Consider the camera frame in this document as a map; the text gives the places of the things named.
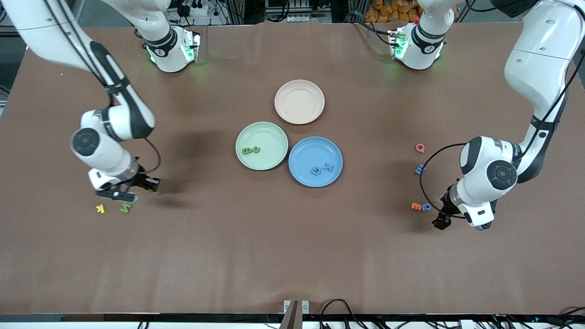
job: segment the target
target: white robotic arm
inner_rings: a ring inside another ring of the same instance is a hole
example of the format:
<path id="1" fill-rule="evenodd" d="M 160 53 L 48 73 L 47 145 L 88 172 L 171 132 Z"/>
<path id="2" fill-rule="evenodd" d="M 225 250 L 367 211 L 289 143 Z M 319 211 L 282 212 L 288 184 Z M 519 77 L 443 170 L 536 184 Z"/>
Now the white robotic arm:
<path id="1" fill-rule="evenodd" d="M 134 25 L 147 45 L 150 59 L 165 72 L 182 70 L 197 61 L 199 34 L 169 25 L 163 11 L 171 0 L 102 0 Z"/>
<path id="2" fill-rule="evenodd" d="M 96 193 L 135 202 L 137 196 L 128 192 L 131 186 L 156 191 L 159 180 L 147 176 L 137 158 L 119 144 L 147 138 L 154 129 L 154 116 L 106 48 L 83 32 L 64 0 L 3 0 L 2 4 L 33 52 L 91 72 L 110 96 L 107 107 L 82 115 L 70 143 L 74 154 L 92 167 L 88 175 Z"/>
<path id="3" fill-rule="evenodd" d="M 471 226 L 489 228 L 498 198 L 538 175 L 565 108 L 567 68 L 585 35 L 582 0 L 491 1 L 511 17 L 522 16 L 524 29 L 504 74 L 510 87 L 531 102 L 534 113 L 519 144 L 478 136 L 464 146 L 459 160 L 464 176 L 441 199 L 443 207 L 433 221 L 439 229 L 448 227 L 450 216 L 459 213 Z M 432 65 L 453 22 L 454 2 L 458 1 L 419 1 L 425 13 L 419 24 L 409 23 L 392 33 L 391 42 L 398 43 L 391 46 L 392 54 L 410 68 Z"/>

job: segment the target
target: black wire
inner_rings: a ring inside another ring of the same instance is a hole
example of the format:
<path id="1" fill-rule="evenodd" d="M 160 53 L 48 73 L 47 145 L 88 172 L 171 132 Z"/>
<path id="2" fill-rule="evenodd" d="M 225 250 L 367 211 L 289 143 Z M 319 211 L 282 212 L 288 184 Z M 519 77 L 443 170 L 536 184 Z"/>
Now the black wire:
<path id="1" fill-rule="evenodd" d="M 57 3 L 59 3 L 59 5 L 61 6 L 61 9 L 63 10 L 63 6 L 61 5 L 60 1 L 57 1 Z M 101 83 L 104 87 L 106 86 L 106 83 L 103 79 L 103 77 L 101 77 L 101 75 L 98 76 L 99 72 L 94 71 L 94 69 L 96 69 L 95 67 L 92 68 L 89 63 L 85 60 L 85 58 L 81 55 L 80 51 L 77 49 L 77 47 L 75 47 L 73 41 L 71 41 L 71 39 L 69 38 L 69 36 L 67 35 L 67 33 L 65 32 L 65 29 L 63 29 L 63 26 L 61 25 L 61 22 L 59 22 L 57 20 L 57 15 L 55 15 L 55 12 L 53 11 L 53 8 L 51 8 L 51 6 L 49 5 L 48 0 L 44 0 L 44 4 L 47 6 L 47 9 L 49 10 L 49 12 L 51 13 L 51 16 L 53 18 L 53 20 L 55 21 L 55 23 L 57 24 L 57 26 L 59 27 L 59 29 L 61 30 L 61 33 L 63 33 L 63 35 L 65 36 L 65 38 L 67 38 L 67 41 L 69 42 L 69 45 L 71 46 L 71 48 L 73 48 L 73 50 L 77 53 L 77 56 L 79 56 L 79 58 L 81 59 L 81 61 L 83 61 L 83 63 L 85 64 L 85 66 L 87 66 L 87 68 L 89 69 L 89 71 L 91 72 L 91 74 L 94 75 L 94 77 L 96 79 L 98 79 L 99 83 Z M 79 37 L 79 34 L 77 34 L 77 32 L 75 31 L 75 27 L 73 26 L 72 23 L 70 23 L 72 30 L 75 32 L 75 34 L 77 35 L 78 41 L 81 44 L 81 47 L 85 50 L 86 55 L 89 59 L 91 59 L 91 56 L 89 54 L 89 52 L 87 51 L 87 49 L 85 47 L 83 47 L 83 42 L 81 40 L 81 38 Z"/>
<path id="2" fill-rule="evenodd" d="M 356 319 L 356 316 L 353 315 L 352 309 L 350 309 L 349 308 L 349 305 L 347 304 L 347 302 L 344 299 L 341 299 L 341 298 L 332 299 L 332 300 L 328 301 L 327 304 L 325 304 L 325 306 L 323 306 L 323 309 L 321 310 L 321 316 L 319 318 L 319 329 L 323 329 L 324 328 L 324 326 L 323 326 L 323 314 L 324 314 L 325 310 L 327 309 L 327 307 L 329 305 L 333 304 L 336 301 L 340 301 L 340 302 L 342 302 L 345 305 L 345 308 L 347 309 L 347 312 L 353 318 L 353 321 L 355 323 L 357 323 L 357 325 L 359 325 L 363 329 L 368 329 L 368 327 L 363 322 L 358 321 Z"/>
<path id="3" fill-rule="evenodd" d="M 150 321 L 146 320 L 146 326 L 144 328 L 142 328 L 142 324 L 144 323 L 144 320 L 141 320 L 140 323 L 138 324 L 138 328 L 137 329 L 148 329 L 148 327 L 150 327 Z"/>
<path id="4" fill-rule="evenodd" d="M 487 9 L 475 9 L 472 7 L 472 5 L 469 3 L 469 0 L 465 0 L 465 4 L 467 5 L 467 7 L 469 8 L 469 10 L 471 10 L 472 12 L 491 12 L 494 11 L 498 8 L 493 7 L 493 8 L 487 8 Z"/>
<path id="5" fill-rule="evenodd" d="M 444 324 L 440 324 L 437 321 L 435 321 L 435 325 L 437 325 L 438 327 L 441 327 L 441 328 L 450 328 L 450 326 L 448 326 L 446 322 L 443 322 L 443 323 Z"/>
<path id="6" fill-rule="evenodd" d="M 528 329 L 534 329 L 531 326 L 527 325 L 525 322 L 519 322 L 519 323 Z"/>
<path id="7" fill-rule="evenodd" d="M 230 13 L 233 13 L 233 14 L 235 14 L 236 16 L 240 17 L 240 18 L 242 19 L 242 21 L 246 20 L 246 19 L 244 18 L 244 16 L 242 16 L 242 15 L 238 14 L 237 12 L 235 12 L 235 11 L 233 11 L 233 10 L 229 9 L 229 8 L 228 8 L 228 6 L 227 6 L 225 3 L 223 3 L 223 2 L 220 2 L 220 4 L 221 4 L 221 5 L 223 5 L 223 6 L 225 7 L 225 9 L 227 9 L 227 10 L 228 10 L 228 12 L 230 12 Z"/>
<path id="8" fill-rule="evenodd" d="M 150 174 L 151 172 L 157 170 L 160 167 L 160 163 L 161 163 L 161 156 L 160 156 L 160 152 L 159 150 L 156 148 L 156 146 L 154 144 L 152 144 L 152 142 L 148 139 L 148 138 L 144 138 L 144 140 L 150 144 L 150 147 L 154 150 L 154 152 L 156 153 L 156 166 L 150 170 L 147 170 L 145 172 L 141 172 L 141 174 Z"/>
<path id="9" fill-rule="evenodd" d="M 277 19 L 271 19 L 271 18 L 266 17 L 266 20 L 269 20 L 270 22 L 274 22 L 274 23 L 282 22 L 288 16 L 289 10 L 290 10 L 290 2 L 288 0 L 283 0 L 283 12 L 280 13 L 280 16 Z"/>
<path id="10" fill-rule="evenodd" d="M 455 146 L 463 146 L 466 143 L 457 143 L 457 144 L 451 144 L 451 145 L 447 145 L 444 148 L 438 150 L 437 152 L 435 152 L 433 155 L 431 155 L 431 157 L 425 162 L 425 164 L 423 164 L 423 167 L 426 168 L 426 164 L 429 163 L 437 154 L 441 153 L 443 150 L 448 149 L 448 148 L 454 148 Z M 450 216 L 453 218 L 460 218 L 460 219 L 465 219 L 465 217 L 462 216 L 457 216 L 457 215 L 453 215 L 453 214 L 447 214 L 445 212 L 443 212 L 441 209 L 439 209 L 437 206 L 434 205 L 433 202 L 431 202 L 431 199 L 429 199 L 429 197 L 426 195 L 425 192 L 425 188 L 422 186 L 422 173 L 423 171 L 421 171 L 421 174 L 418 176 L 418 182 L 421 185 L 421 191 L 422 191 L 422 195 L 425 196 L 426 201 L 437 211 L 439 211 L 439 213 L 446 215 L 446 216 Z"/>
<path id="11" fill-rule="evenodd" d="M 362 25 L 364 28 L 366 28 L 372 32 L 375 32 L 376 34 L 380 34 L 380 35 L 390 35 L 391 34 L 389 32 L 377 30 L 374 26 L 370 27 L 369 25 L 364 24 L 362 22 L 359 22 L 358 20 L 351 20 L 349 23 Z"/>
<path id="12" fill-rule="evenodd" d="M 218 10 L 218 6 L 219 6 L 219 5 L 218 5 L 218 2 L 219 2 L 218 0 L 215 0 L 215 11 L 216 11 L 216 12 L 217 12 L 217 10 Z M 225 15 L 225 13 L 223 12 L 223 7 L 222 7 L 222 6 L 219 6 L 219 9 L 221 10 L 221 14 L 223 15 L 223 17 L 224 17 L 224 18 L 225 18 L 225 20 L 226 20 L 226 21 L 225 21 L 225 23 L 224 23 L 224 22 L 223 22 L 223 19 L 222 19 L 222 18 L 221 18 L 221 16 L 220 16 L 220 17 L 219 17 L 219 20 L 221 20 L 221 24 L 224 24 L 224 25 L 229 25 L 229 22 L 228 22 L 228 17 L 227 17 L 227 16 Z"/>
<path id="13" fill-rule="evenodd" d="M 425 323 L 428 324 L 429 326 L 431 326 L 434 329 L 439 329 L 439 324 L 436 323 L 436 322 L 435 323 L 432 323 L 432 322 L 429 322 L 429 321 L 425 321 Z"/>
<path id="14" fill-rule="evenodd" d="M 576 312 L 579 312 L 579 311 L 582 311 L 582 310 L 585 310 L 585 306 L 582 306 L 582 307 L 577 307 L 577 308 L 575 308 L 574 310 L 571 310 L 571 311 L 565 312 L 565 313 L 563 313 L 563 314 L 560 314 L 560 315 L 561 315 L 561 316 L 568 316 L 568 315 L 571 315 L 571 314 L 573 314 L 573 313 L 576 313 Z"/>
<path id="15" fill-rule="evenodd" d="M 468 7 L 468 8 L 467 8 L 467 11 L 466 11 L 466 12 L 463 14 L 463 16 L 461 16 L 461 18 L 459 18 L 459 22 L 460 22 L 460 23 L 461 23 L 461 22 L 463 22 L 463 19 L 465 18 L 465 16 L 467 16 L 467 13 L 469 13 L 469 12 L 470 12 L 470 10 L 469 10 L 469 7 Z"/>
<path id="16" fill-rule="evenodd" d="M 2 21 L 6 18 L 7 15 L 8 15 L 8 13 L 7 13 L 6 9 L 4 9 L 2 4 L 0 4 L 0 23 L 2 23 Z"/>
<path id="17" fill-rule="evenodd" d="M 498 321 L 498 319 L 495 318 L 495 315 L 492 314 L 491 318 L 494 319 L 495 326 L 498 327 L 498 329 L 505 329 L 504 326 L 502 326 L 502 324 L 500 323 L 500 321 Z"/>
<path id="18" fill-rule="evenodd" d="M 384 31 L 380 31 L 380 30 L 377 30 L 377 29 L 374 27 L 373 23 L 370 23 L 370 24 L 371 24 L 371 26 L 368 26 L 368 25 L 366 25 L 366 24 L 364 24 L 364 23 L 362 23 L 362 22 L 358 22 L 358 21 L 356 21 L 356 20 L 352 20 L 352 21 L 350 21 L 350 23 L 352 23 L 352 24 L 354 24 L 354 23 L 355 23 L 355 24 L 362 25 L 362 26 L 363 26 L 363 27 L 365 27 L 366 29 L 368 29 L 368 30 L 370 30 L 370 31 L 374 32 L 374 33 L 376 34 L 376 36 L 378 37 L 378 39 L 380 39 L 380 41 L 382 41 L 383 43 L 385 43 L 385 44 L 387 44 L 387 45 L 389 45 L 389 46 L 395 46 L 395 47 L 399 46 L 399 44 L 398 44 L 398 43 L 390 43 L 390 42 L 388 42 L 388 41 L 384 40 L 384 39 L 383 39 L 383 38 L 382 38 L 380 35 L 390 35 L 390 33 L 388 33 L 388 32 L 384 32 Z"/>
<path id="19" fill-rule="evenodd" d="M 574 6 L 574 8 L 575 8 L 575 10 L 577 10 L 579 12 L 579 14 L 581 14 L 581 16 L 583 17 L 583 19 L 585 20 L 585 13 L 583 13 L 583 11 L 581 10 L 581 8 L 579 8 L 577 6 Z M 541 121 L 544 121 L 544 120 L 546 120 L 548 118 L 548 116 L 555 109 L 555 106 L 559 103 L 560 99 L 567 92 L 567 89 L 569 88 L 569 86 L 573 82 L 573 79 L 575 79 L 575 76 L 577 76 L 577 73 L 579 72 L 579 68 L 581 67 L 581 64 L 583 64 L 583 59 L 585 59 L 585 52 L 583 52 L 583 54 L 581 55 L 581 59 L 579 60 L 579 63 L 575 67 L 575 71 L 573 72 L 573 74 L 569 78 L 569 82 L 567 82 L 567 84 L 563 88 L 563 91 L 560 92 L 559 96 L 556 98 L 556 101 L 552 104 L 552 106 L 550 107 L 550 109 L 548 110 L 548 112 L 545 114 L 545 116 L 541 119 Z M 536 136 L 537 135 L 538 135 L 538 129 L 535 129 L 534 130 L 534 134 L 532 135 L 532 138 L 530 139 L 530 142 L 528 142 L 528 145 L 526 146 L 526 149 L 524 149 L 524 152 L 521 153 L 520 158 L 522 158 L 522 157 L 524 157 L 526 155 L 526 153 L 530 149 L 530 146 L 532 146 L 532 142 L 534 142 L 534 140 L 536 139 Z"/>
<path id="20" fill-rule="evenodd" d="M 407 323 L 412 322 L 412 321 L 414 321 L 414 319 L 403 322 L 403 323 L 399 324 L 398 327 L 396 327 L 394 329 L 400 329 L 400 328 L 404 327 Z"/>
<path id="21" fill-rule="evenodd" d="M 380 41 L 382 41 L 383 43 L 385 43 L 389 46 L 395 46 L 395 47 L 399 46 L 398 43 L 390 43 L 390 42 L 382 39 L 382 37 L 380 36 L 380 33 L 379 33 L 380 31 L 376 30 L 376 28 L 374 27 L 374 23 L 370 23 L 370 25 L 371 25 L 371 28 L 374 29 L 374 34 L 378 37 L 378 39 L 380 39 Z"/>

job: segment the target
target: table surface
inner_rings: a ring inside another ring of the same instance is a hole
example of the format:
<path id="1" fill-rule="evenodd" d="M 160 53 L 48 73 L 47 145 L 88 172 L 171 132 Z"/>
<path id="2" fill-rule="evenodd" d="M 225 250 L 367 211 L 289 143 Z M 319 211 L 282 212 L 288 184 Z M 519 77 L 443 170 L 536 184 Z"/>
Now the table surface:
<path id="1" fill-rule="evenodd" d="M 148 61 L 131 29 L 90 30 L 157 119 L 161 189 L 136 189 L 129 214 L 94 195 L 68 145 L 81 114 L 106 104 L 100 85 L 27 52 L 0 121 L 0 312 L 270 313 L 286 299 L 310 300 L 318 312 L 331 298 L 359 313 L 585 304 L 579 83 L 542 173 L 500 200 L 490 230 L 457 220 L 439 231 L 436 212 L 410 209 L 424 200 L 413 171 L 432 152 L 477 135 L 524 137 L 532 107 L 503 74 L 521 27 L 455 24 L 425 71 L 391 61 L 360 26 L 212 27 L 202 63 L 174 74 Z M 294 79 L 325 94 L 311 124 L 288 124 L 274 110 L 276 91 Z M 256 121 L 280 125 L 290 147 L 308 136 L 337 143 L 340 178 L 311 189 L 286 161 L 245 168 L 234 143 Z M 146 142 L 123 145 L 145 167 L 156 162 Z M 433 200 L 461 176 L 458 155 L 450 149 L 429 164 Z"/>

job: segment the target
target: blue plate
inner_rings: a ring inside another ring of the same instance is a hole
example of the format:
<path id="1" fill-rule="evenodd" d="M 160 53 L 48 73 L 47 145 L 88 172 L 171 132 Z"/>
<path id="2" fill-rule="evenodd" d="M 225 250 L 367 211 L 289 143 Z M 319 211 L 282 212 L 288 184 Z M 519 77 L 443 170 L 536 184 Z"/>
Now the blue plate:
<path id="1" fill-rule="evenodd" d="M 299 183 L 323 187 L 341 174 L 343 157 L 332 141 L 323 137 L 307 137 L 298 142 L 288 156 L 288 168 Z"/>

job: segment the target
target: plate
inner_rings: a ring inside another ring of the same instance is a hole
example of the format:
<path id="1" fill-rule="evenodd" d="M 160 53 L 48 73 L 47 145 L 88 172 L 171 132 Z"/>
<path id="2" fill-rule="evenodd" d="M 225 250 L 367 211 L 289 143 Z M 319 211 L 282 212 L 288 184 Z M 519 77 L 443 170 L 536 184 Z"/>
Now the plate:
<path id="1" fill-rule="evenodd" d="M 341 151 L 327 138 L 307 137 L 292 147 L 288 168 L 299 183 L 308 187 L 323 187 L 333 183 L 341 174 Z"/>
<path id="2" fill-rule="evenodd" d="M 254 170 L 276 167 L 284 160 L 287 152 L 287 135 L 271 122 L 255 122 L 245 127 L 236 140 L 238 159 L 244 166 Z"/>
<path id="3" fill-rule="evenodd" d="M 317 119 L 325 108 L 323 91 L 307 80 L 292 80 L 276 92 L 274 107 L 278 115 L 296 125 Z"/>

